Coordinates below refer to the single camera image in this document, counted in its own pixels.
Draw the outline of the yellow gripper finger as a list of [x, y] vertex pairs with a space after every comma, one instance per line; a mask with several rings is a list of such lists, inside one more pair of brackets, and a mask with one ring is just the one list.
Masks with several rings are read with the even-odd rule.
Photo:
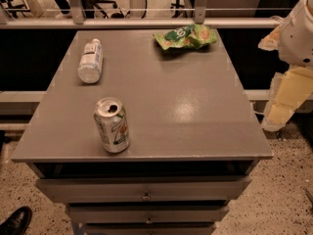
[[279, 131], [312, 93], [312, 68], [290, 66], [285, 73], [276, 72], [271, 81], [261, 127], [266, 131]]
[[261, 39], [258, 43], [258, 48], [265, 51], [274, 51], [278, 49], [279, 35], [281, 26], [274, 28], [268, 35]]

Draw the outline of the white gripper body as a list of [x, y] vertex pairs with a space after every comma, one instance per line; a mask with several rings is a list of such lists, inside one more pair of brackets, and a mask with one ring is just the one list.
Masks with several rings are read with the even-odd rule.
[[282, 23], [279, 57], [295, 66], [313, 66], [313, 0], [299, 0]]

